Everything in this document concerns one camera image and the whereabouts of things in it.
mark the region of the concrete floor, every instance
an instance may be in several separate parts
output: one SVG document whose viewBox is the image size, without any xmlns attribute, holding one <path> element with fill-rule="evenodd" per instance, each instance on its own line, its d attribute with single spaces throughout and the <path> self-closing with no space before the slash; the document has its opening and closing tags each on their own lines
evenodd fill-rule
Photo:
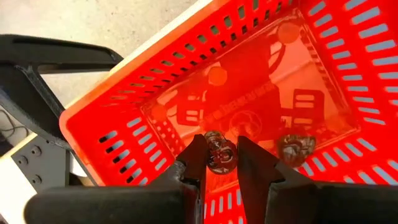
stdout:
<svg viewBox="0 0 398 224">
<path fill-rule="evenodd" d="M 196 0 L 0 0 L 0 34 L 102 45 L 126 57 Z M 44 75 L 61 103 L 86 93 L 106 73 Z M 0 114 L 0 128 L 9 128 Z M 23 130 L 10 138 L 16 144 Z"/>
</svg>

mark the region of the cable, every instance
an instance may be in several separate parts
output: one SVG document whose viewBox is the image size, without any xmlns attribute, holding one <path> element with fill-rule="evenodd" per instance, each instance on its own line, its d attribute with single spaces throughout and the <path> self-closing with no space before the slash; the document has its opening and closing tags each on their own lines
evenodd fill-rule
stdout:
<svg viewBox="0 0 398 224">
<path fill-rule="evenodd" d="M 0 131 L 1 131 L 1 132 L 12 131 L 12 133 L 9 134 L 7 137 L 0 138 L 0 142 L 7 141 L 12 135 L 15 134 L 15 131 L 16 131 L 17 129 L 19 129 L 19 128 L 25 129 L 25 131 L 26 131 L 26 137 L 29 135 L 29 130 L 28 130 L 25 126 L 16 126 L 16 125 L 14 124 L 14 122 L 12 121 L 12 119 L 10 118 L 10 116 L 6 113 L 5 110 L 0 110 L 0 112 L 4 113 L 4 114 L 6 115 L 8 121 L 10 122 L 10 124 L 11 124 L 11 126 L 12 126 L 12 128 L 9 128 L 9 129 L 0 128 Z"/>
</svg>

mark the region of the metal bracket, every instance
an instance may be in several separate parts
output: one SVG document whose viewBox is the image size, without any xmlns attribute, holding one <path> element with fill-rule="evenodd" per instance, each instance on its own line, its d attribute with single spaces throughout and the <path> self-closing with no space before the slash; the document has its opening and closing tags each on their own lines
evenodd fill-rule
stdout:
<svg viewBox="0 0 398 224">
<path fill-rule="evenodd" d="M 69 183 L 69 157 L 69 151 L 40 136 L 11 156 L 36 192 Z"/>
</svg>

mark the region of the plastic container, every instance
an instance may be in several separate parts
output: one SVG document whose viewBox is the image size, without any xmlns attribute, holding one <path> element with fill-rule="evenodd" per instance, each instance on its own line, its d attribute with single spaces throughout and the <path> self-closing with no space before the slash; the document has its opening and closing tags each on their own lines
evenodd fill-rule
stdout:
<svg viewBox="0 0 398 224">
<path fill-rule="evenodd" d="M 298 172 L 398 182 L 394 1 L 213 1 L 67 109 L 60 126 L 100 185 L 144 185 L 196 133 L 276 154 L 315 136 Z M 208 172 L 207 223 L 245 223 L 236 172 Z"/>
</svg>

